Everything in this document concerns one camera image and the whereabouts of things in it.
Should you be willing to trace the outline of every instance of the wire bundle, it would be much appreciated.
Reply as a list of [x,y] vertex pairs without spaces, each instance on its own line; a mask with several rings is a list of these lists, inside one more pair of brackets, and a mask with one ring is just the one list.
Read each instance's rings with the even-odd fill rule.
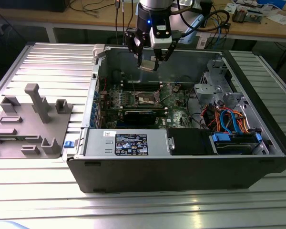
[[[217,18],[212,16],[210,19],[213,20],[213,24],[214,24],[214,22],[216,22],[217,25],[219,25],[222,23],[223,19],[220,15],[216,15],[216,16],[217,16]],[[215,49],[219,45],[225,45],[227,34],[229,33],[229,29],[224,28],[224,30],[225,30],[225,35],[221,38],[220,35],[223,33],[222,28],[217,29],[216,33],[214,33],[214,36],[212,37],[212,39],[210,41],[208,41],[205,48],[207,49],[209,47],[211,48],[212,46],[214,46],[213,49]]]
[[[177,6],[178,6],[178,10],[180,11],[180,10],[181,10],[181,6],[180,6],[180,1],[179,1],[179,0],[177,0]],[[210,29],[199,29],[199,27],[200,27],[202,24],[204,24],[204,22],[205,22],[206,20],[208,20],[209,18],[211,18],[213,15],[218,15],[218,13],[224,13],[224,14],[227,16],[224,22],[221,22],[218,26],[215,26],[214,28],[210,28]],[[186,36],[192,34],[192,33],[195,32],[195,31],[208,32],[208,31],[218,30],[219,28],[222,28],[222,27],[229,21],[229,19],[230,19],[230,14],[229,14],[227,11],[225,11],[225,10],[215,10],[215,11],[209,13],[208,15],[206,15],[195,27],[193,27],[193,26],[191,26],[189,23],[187,23],[187,21],[184,19],[183,15],[182,15],[182,13],[179,13],[179,14],[180,14],[180,17],[181,17],[182,21],[184,22],[184,24],[185,24],[187,27],[189,27],[190,29],[192,29],[192,30],[190,30],[189,32],[183,33],[183,34],[182,34],[182,37],[186,37]]]
[[[249,133],[247,126],[246,126],[246,121],[245,121],[245,116],[243,116],[239,111],[237,110],[232,110],[227,107],[219,107],[215,108],[214,111],[214,116],[215,119],[212,120],[209,124],[208,127],[210,128],[212,124],[215,122],[216,125],[214,126],[213,130],[220,132],[222,129],[224,129],[224,133],[229,133],[232,134],[232,131],[228,129],[228,126],[231,123],[233,123],[234,129],[238,133]],[[224,124],[224,116],[230,116],[231,119],[230,121],[227,122],[227,124]]]

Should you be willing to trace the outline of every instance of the green circuit board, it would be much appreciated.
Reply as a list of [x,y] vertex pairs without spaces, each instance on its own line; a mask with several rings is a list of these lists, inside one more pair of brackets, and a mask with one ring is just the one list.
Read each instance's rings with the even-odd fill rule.
[[193,127],[185,103],[188,91],[180,86],[165,84],[158,91],[125,91],[115,85],[106,92],[102,106],[103,128],[132,128],[124,123],[126,111],[152,111],[157,113],[154,124],[146,129],[166,129],[168,127]]

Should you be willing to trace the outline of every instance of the table leg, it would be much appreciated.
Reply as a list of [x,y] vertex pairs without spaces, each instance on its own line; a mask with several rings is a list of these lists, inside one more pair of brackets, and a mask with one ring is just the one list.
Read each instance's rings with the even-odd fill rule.
[[49,42],[50,43],[57,43],[57,38],[56,35],[54,33],[54,28],[51,25],[46,25],[45,26],[47,34],[48,34],[48,38],[49,38]]
[[89,39],[88,39],[88,30],[84,30],[84,38],[85,38],[84,43],[85,43],[85,44],[88,44],[88,43],[89,43]]
[[235,51],[252,51],[257,41],[247,41],[235,39],[232,50]]

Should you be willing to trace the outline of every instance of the circuit board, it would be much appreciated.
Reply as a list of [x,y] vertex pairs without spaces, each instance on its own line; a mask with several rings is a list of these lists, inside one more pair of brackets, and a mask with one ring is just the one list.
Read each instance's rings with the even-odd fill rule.
[[[186,110],[186,90],[180,90],[177,84],[160,85],[157,91],[125,91],[120,85],[113,85],[104,92],[102,103],[103,128],[144,128],[166,129],[168,127],[193,127],[192,119]],[[140,124],[137,118],[135,124],[126,123],[129,113],[144,113],[151,123]]]

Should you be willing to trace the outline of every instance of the blue cable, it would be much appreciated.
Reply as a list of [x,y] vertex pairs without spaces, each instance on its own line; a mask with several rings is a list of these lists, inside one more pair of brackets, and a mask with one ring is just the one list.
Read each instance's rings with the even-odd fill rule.
[[[219,26],[218,20],[216,20],[216,19],[213,19],[213,20],[217,23],[217,26]],[[219,39],[220,39],[220,34],[221,34],[221,28],[219,28],[219,34],[218,34],[218,37],[217,37],[217,40],[215,42],[215,45],[214,45],[213,49],[215,49],[217,47],[217,45],[218,45],[218,42],[219,42]]]
[[226,112],[230,112],[231,113],[231,116],[232,116],[232,121],[233,121],[233,126],[234,126],[234,129],[236,132],[238,132],[239,134],[243,134],[243,132],[240,130],[240,128],[238,127],[237,123],[236,123],[236,119],[235,119],[235,116],[234,116],[234,113],[232,111],[229,111],[229,110],[224,110],[221,112],[220,114],[220,124],[221,126],[223,127],[223,129],[225,129],[227,132],[229,132],[229,134],[232,134],[232,131],[229,130],[225,125],[224,125],[224,114]]

